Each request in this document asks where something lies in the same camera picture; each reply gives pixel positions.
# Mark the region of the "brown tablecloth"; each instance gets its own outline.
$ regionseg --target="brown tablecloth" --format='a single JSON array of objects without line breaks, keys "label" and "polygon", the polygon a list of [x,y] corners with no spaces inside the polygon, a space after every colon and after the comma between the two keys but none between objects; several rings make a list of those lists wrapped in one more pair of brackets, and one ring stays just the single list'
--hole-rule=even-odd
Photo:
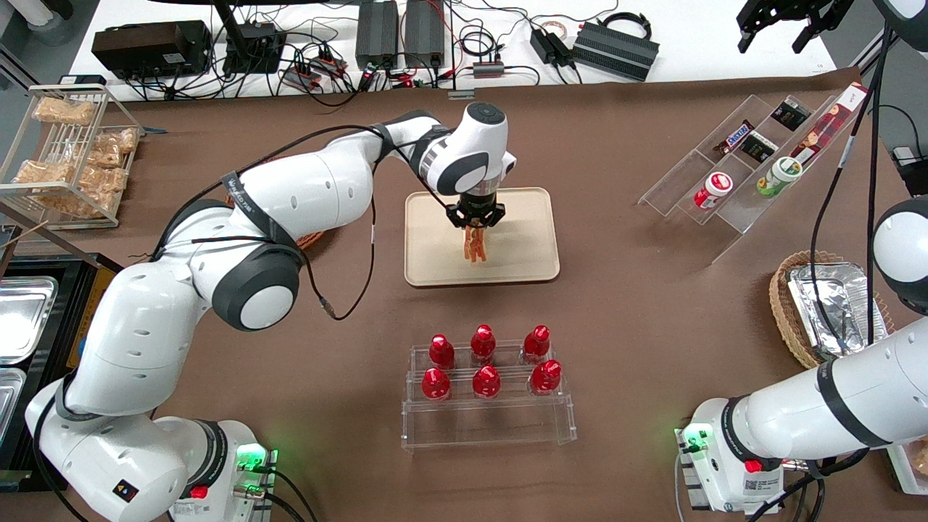
[{"label": "brown tablecloth", "polygon": [[[638,198],[749,94],[818,106],[856,73],[658,85],[480,89],[509,116],[519,165],[506,185],[539,186],[553,201],[561,274],[547,284],[417,290],[403,278],[404,200],[419,189],[405,165],[377,174],[373,282],[346,322],[330,320],[306,280],[281,324],[242,333],[211,312],[200,322],[174,395],[159,415],[236,419],[280,449],[280,469],[329,521],[672,521],[673,428],[702,401],[750,393],[802,370],[780,340],[767,284],[808,248],[844,139],[719,262],[725,229],[664,220]],[[465,104],[425,89],[364,94],[333,114],[309,97],[130,105],[145,138],[122,200],[121,225],[78,244],[128,263],[150,252],[190,195],[309,131],[428,109],[449,125]],[[821,248],[864,263],[869,126],[844,171]],[[297,149],[318,148],[322,140]],[[878,212],[906,197],[881,153]],[[368,225],[314,247],[323,294],[340,311],[367,273]],[[897,325],[914,318],[882,281]],[[481,322],[501,338],[549,325],[574,392],[579,439],[563,447],[400,448],[410,345],[433,333],[466,338]],[[923,521],[928,500],[891,489],[882,452],[830,478],[822,522]],[[280,494],[295,502],[281,487]],[[689,521],[742,520],[693,513]],[[95,516],[76,495],[77,506]],[[51,494],[0,495],[4,522],[70,516]],[[275,512],[275,520],[286,520]]]}]

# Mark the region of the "aluminum foil tray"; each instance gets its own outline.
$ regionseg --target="aluminum foil tray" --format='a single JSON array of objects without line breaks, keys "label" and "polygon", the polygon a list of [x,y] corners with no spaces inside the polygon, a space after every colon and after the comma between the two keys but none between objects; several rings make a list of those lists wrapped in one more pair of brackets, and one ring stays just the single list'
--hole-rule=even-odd
[{"label": "aluminum foil tray", "polygon": [[19,392],[26,382],[26,372],[19,368],[0,368],[0,443],[6,435],[9,421],[19,400]]},{"label": "aluminum foil tray", "polygon": [[[824,360],[862,350],[867,346],[867,276],[863,268],[853,263],[816,264],[818,294],[831,326],[838,333],[839,338],[835,338],[818,310],[810,267],[802,265],[786,273],[809,344]],[[874,304],[873,340],[886,335],[883,315]]]},{"label": "aluminum foil tray", "polygon": [[0,365],[27,359],[42,337],[58,282],[48,277],[0,280]]}]

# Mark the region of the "white table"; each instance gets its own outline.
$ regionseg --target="white table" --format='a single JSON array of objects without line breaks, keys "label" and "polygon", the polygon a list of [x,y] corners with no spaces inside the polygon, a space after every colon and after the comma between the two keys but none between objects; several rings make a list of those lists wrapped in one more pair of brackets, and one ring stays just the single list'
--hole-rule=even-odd
[{"label": "white table", "polygon": [[[589,0],[585,2],[565,0],[486,0],[493,7],[524,7],[530,15],[558,13],[570,15],[576,19],[585,19],[595,15],[603,9],[615,6],[615,0]],[[483,0],[464,0],[472,7],[483,7]],[[660,53],[651,68],[648,82],[677,82],[693,80],[716,80],[725,78],[751,78],[766,76],[808,76],[822,72],[833,71],[834,62],[819,39],[811,41],[800,55],[795,55],[791,49],[793,39],[805,26],[804,22],[780,22],[760,32],[747,54],[738,51],[740,31],[735,17],[744,0],[621,0],[619,10],[643,13],[651,22],[653,31],[652,41],[661,45]],[[406,9],[406,0],[399,1],[399,11],[402,16]],[[260,7],[264,13],[270,13],[275,7]],[[340,52],[350,64],[349,73],[353,76],[355,84],[360,72],[354,58],[354,39],[356,35],[358,7],[348,5],[332,9],[321,5],[305,5],[284,7],[276,16],[278,27],[284,30],[309,32],[311,24],[308,20],[319,17],[317,21],[325,22],[339,32],[338,37],[331,40],[334,49]],[[481,18],[486,28],[494,35],[500,35],[509,30],[513,23],[521,17],[515,13],[503,11],[474,10],[463,6],[455,6],[455,13],[465,19]],[[321,17],[345,17],[351,20],[326,20]],[[147,0],[100,0],[97,13],[90,23],[87,35],[71,67],[72,74],[102,74],[108,79],[110,90],[116,98],[124,101],[139,100],[140,96],[124,82],[117,80],[107,71],[90,52],[94,33],[103,31],[108,27],[124,25],[127,23],[140,23],[169,20],[204,20],[215,34],[222,24],[212,7],[207,6],[177,6],[160,4]],[[551,18],[544,20],[558,20],[568,29],[566,44],[573,45],[579,24],[563,19]],[[464,25],[455,17],[455,32]],[[641,29],[630,22],[617,21],[611,25],[613,29],[640,34]],[[318,23],[312,28],[315,35],[328,39],[333,35],[329,29],[321,27]],[[539,70],[542,85],[559,84],[553,67],[543,65],[529,43],[529,26],[522,20],[513,34],[503,37],[505,47],[502,60],[507,65],[528,65]],[[446,32],[445,48],[451,48],[451,35]],[[288,42],[305,44],[309,38],[300,35],[290,35]],[[221,58],[226,52],[226,37],[223,35],[216,45],[216,56]],[[463,53],[456,49],[456,62],[459,68]],[[290,59],[293,50],[284,51],[284,58]],[[470,65],[474,59],[463,57]],[[450,69],[450,56],[446,59],[446,67]],[[578,65],[587,84],[601,82],[628,82],[623,78],[592,69],[585,65]],[[576,82],[574,72],[562,70],[568,82]],[[207,72],[197,81],[202,84],[204,80],[215,78],[212,72]],[[428,80],[429,75],[420,71],[419,78]],[[270,76],[271,89],[277,90],[277,76]],[[480,86],[500,85],[532,85],[535,81],[531,71],[520,70],[520,73],[508,73],[497,79],[476,80],[462,72],[458,76],[458,89],[474,88]],[[181,78],[177,86],[186,85],[189,79]],[[450,88],[451,82],[443,83],[442,87]],[[206,94],[215,92],[219,84],[213,82],[199,89],[188,91],[188,94]],[[227,89],[227,96],[235,94],[238,85]],[[323,80],[323,88],[329,92],[329,80]],[[151,92],[155,99],[160,93]],[[298,89],[288,86],[280,88],[281,95],[302,94]],[[241,85],[239,94],[243,97],[269,96],[267,78],[262,74],[252,74]]]}]

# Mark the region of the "clear acrylic stand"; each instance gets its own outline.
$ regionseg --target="clear acrylic stand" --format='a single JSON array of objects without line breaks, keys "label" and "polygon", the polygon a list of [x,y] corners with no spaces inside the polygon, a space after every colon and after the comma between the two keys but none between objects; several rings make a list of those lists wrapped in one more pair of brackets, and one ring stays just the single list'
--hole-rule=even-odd
[{"label": "clear acrylic stand", "polygon": [[[663,216],[668,216],[674,209],[679,209],[700,225],[705,225],[714,215],[717,215],[736,232],[735,238],[725,246],[722,252],[713,260],[713,263],[718,261],[728,249],[744,237],[744,234],[783,192],[788,190],[790,186],[802,181],[802,179],[799,179],[787,185],[786,188],[773,197],[761,195],[756,188],[757,181],[762,176],[767,175],[773,162],[778,158],[789,156],[793,149],[803,141],[818,119],[831,108],[837,98],[828,98],[793,132],[770,117],[770,114],[774,111],[773,107],[757,96],[749,96],[695,149],[684,156],[660,181],[645,192],[641,199],[638,200],[638,203],[645,202],[649,204]],[[787,99],[801,107],[808,107],[805,103],[792,96],[787,97]],[[841,134],[844,133],[844,130],[853,122],[856,116],[857,111],[854,111],[844,121],[838,132],[834,134],[828,145],[820,150],[812,158],[811,162],[804,165],[805,173],[803,177],[808,176],[808,171],[812,168],[812,165],[821,158],[831,145],[839,140]],[[735,149],[733,152],[726,154],[724,158],[719,159],[718,152],[715,152],[713,147],[740,127],[744,120],[752,124],[760,122],[754,130],[775,143],[778,147],[777,152],[761,163],[758,163],[757,160],[741,149]],[[702,187],[705,179],[713,172],[724,172],[731,176],[734,188],[714,208],[703,209],[696,205],[693,196]]]},{"label": "clear acrylic stand", "polygon": [[[522,341],[496,343],[493,366],[499,372],[502,388],[491,399],[473,396],[471,381],[479,368],[470,362],[470,343],[453,343],[455,369],[451,379],[451,398],[432,401],[422,394],[422,375],[432,367],[428,346],[413,346],[406,374],[403,401],[403,449],[488,444],[528,444],[577,439],[574,403],[567,378],[551,395],[538,397],[528,392],[528,379],[535,365],[522,364]],[[554,359],[550,350],[545,359]]]}]

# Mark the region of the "red bottle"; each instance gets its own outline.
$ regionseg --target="red bottle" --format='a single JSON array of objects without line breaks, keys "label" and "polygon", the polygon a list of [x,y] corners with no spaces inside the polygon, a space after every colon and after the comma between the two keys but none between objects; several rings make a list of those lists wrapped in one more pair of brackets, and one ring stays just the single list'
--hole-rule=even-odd
[{"label": "red bottle", "polygon": [[445,372],[437,368],[429,368],[422,375],[422,393],[431,400],[446,400],[451,398],[451,380]]},{"label": "red bottle", "polygon": [[544,324],[535,326],[531,333],[525,336],[522,343],[522,362],[525,364],[539,364],[545,359],[551,349],[551,330]]},{"label": "red bottle", "polygon": [[496,338],[489,326],[482,324],[477,332],[470,338],[470,358],[479,366],[490,364],[493,361],[493,350],[496,349]]},{"label": "red bottle", "polygon": [[499,372],[492,366],[484,366],[473,375],[473,395],[476,398],[496,397],[501,387]]},{"label": "red bottle", "polygon": [[429,359],[435,364],[436,368],[442,370],[453,370],[455,368],[455,348],[440,333],[432,338],[432,345],[429,346]]},{"label": "red bottle", "polygon": [[532,395],[550,395],[561,385],[561,364],[555,359],[546,360],[532,370],[528,390]]}]

